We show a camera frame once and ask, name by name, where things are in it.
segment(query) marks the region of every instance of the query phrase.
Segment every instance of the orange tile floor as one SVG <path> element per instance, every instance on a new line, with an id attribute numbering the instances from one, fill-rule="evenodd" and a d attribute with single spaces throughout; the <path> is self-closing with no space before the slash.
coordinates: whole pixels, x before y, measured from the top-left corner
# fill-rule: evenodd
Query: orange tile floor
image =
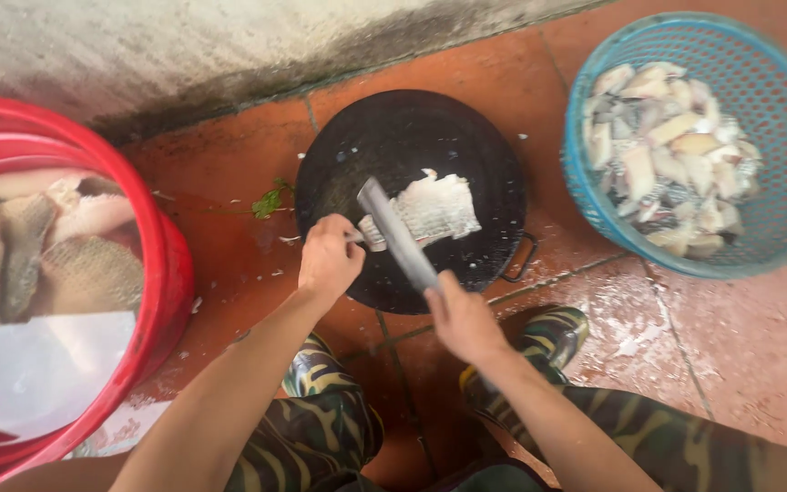
<path id="1" fill-rule="evenodd" d="M 552 302 L 581 308 L 592 333 L 567 368 L 576 384 L 636 391 L 787 445 L 787 267 L 735 282 L 667 272 L 596 234 L 564 187 L 558 151 L 568 84 L 606 36 L 669 10 L 734 17 L 787 48 L 781 0 L 621 0 L 124 148 L 151 189 L 174 197 L 158 202 L 190 244 L 203 303 L 169 361 L 122 410 L 175 397 L 296 287 L 300 245 L 278 240 L 296 236 L 292 214 L 257 220 L 220 212 L 249 209 L 273 178 L 292 183 L 297 154 L 349 103 L 422 88 L 483 113 L 523 165 L 526 230 L 541 238 L 541 249 L 518 284 L 497 281 L 485 293 L 500 318 Z M 525 255 L 526 247 L 510 272 Z M 417 490 L 480 455 L 482 427 L 457 390 L 464 364 L 436 341 L 429 317 L 380 313 L 343 297 L 317 330 L 386 424 L 385 445 L 366 475 L 393 491 Z M 146 429 L 148 414 L 156 412 L 126 419 L 120 439 Z"/>

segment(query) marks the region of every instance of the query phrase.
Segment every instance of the black pan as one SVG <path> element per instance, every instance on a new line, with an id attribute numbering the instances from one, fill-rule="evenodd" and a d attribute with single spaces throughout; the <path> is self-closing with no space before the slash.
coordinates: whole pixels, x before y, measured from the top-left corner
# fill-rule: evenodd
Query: black pan
<path id="1" fill-rule="evenodd" d="M 482 230 L 450 237 L 424 251 L 439 271 L 452 269 L 468 291 L 500 277 L 524 232 L 524 177 L 500 132 L 475 109 L 423 90 L 371 95 L 340 111 L 321 130 L 296 175 L 296 222 L 305 237 L 322 217 L 339 213 L 355 224 L 364 216 L 357 192 L 370 175 L 396 196 L 412 181 L 455 173 L 472 191 Z M 511 282 L 523 275 L 522 268 Z M 363 272 L 348 289 L 358 302 L 388 313 L 423 314 L 427 304 L 390 252 L 367 252 Z"/>

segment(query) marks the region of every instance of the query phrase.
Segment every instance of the pan handle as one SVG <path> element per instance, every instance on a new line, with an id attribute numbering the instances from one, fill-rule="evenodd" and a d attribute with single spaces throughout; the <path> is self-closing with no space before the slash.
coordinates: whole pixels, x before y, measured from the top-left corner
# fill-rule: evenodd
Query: pan handle
<path id="1" fill-rule="evenodd" d="M 536 254 L 536 250 L 540 248 L 540 241 L 536 239 L 536 236 L 530 234 L 527 231 L 524 231 L 524 235 L 521 236 L 521 239 L 524 239 L 525 237 L 529 239 L 533 245 L 530 248 L 530 252 L 527 253 L 527 258 L 524 258 L 524 264 L 521 265 L 521 270 L 518 271 L 518 275 L 515 277 L 509 277 L 507 274 L 500 274 L 500 278 L 504 279 L 506 282 L 511 282 L 512 284 L 518 282 L 527 272 L 527 265 L 530 264 L 530 260 L 533 259 L 533 256 Z"/>

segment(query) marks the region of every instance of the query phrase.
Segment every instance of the red bucket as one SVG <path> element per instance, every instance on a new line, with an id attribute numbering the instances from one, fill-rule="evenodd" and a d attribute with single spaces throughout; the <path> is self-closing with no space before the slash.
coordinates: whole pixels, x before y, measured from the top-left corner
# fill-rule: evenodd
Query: red bucket
<path id="1" fill-rule="evenodd" d="M 46 109 L 0 99 L 0 173 L 45 166 L 80 166 L 113 179 L 136 215 L 144 289 L 135 329 L 102 391 L 71 424 L 29 441 L 0 445 L 0 482 L 56 461 L 86 439 L 175 348 L 193 299 L 190 253 L 180 231 L 157 208 L 136 170 L 105 140 Z"/>

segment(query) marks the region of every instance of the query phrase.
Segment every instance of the knife blade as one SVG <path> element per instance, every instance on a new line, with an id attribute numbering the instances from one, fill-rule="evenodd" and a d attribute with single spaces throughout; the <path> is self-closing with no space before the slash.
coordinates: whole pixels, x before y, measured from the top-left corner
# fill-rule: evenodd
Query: knife blade
<path id="1" fill-rule="evenodd" d="M 388 251 L 406 274 L 409 283 L 421 294 L 430 288 L 442 295 L 433 264 L 391 207 L 388 194 L 375 176 L 370 176 L 360 188 L 357 201 L 366 214 L 372 215 L 375 226 L 388 243 Z"/>

